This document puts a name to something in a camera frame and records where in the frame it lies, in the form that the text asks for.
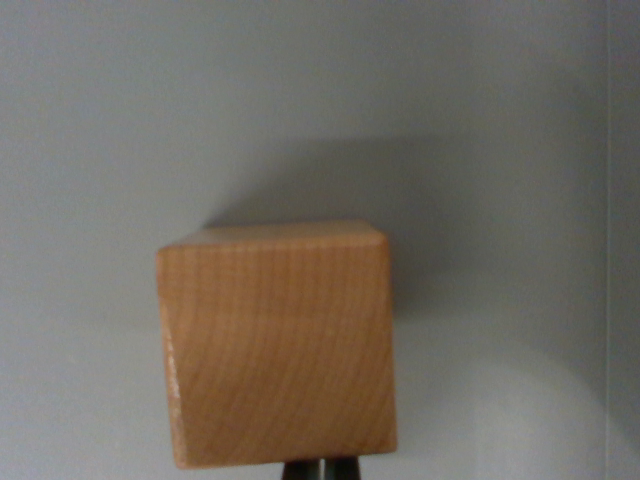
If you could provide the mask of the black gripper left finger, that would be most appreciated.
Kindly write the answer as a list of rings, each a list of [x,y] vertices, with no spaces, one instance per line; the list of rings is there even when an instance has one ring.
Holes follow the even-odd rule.
[[[320,479],[319,460],[291,461],[284,464],[282,480],[319,480]]]

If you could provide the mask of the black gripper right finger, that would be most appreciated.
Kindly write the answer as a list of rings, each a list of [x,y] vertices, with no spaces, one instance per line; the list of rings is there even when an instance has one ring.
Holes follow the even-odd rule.
[[[359,458],[357,456],[324,460],[325,480],[361,480]]]

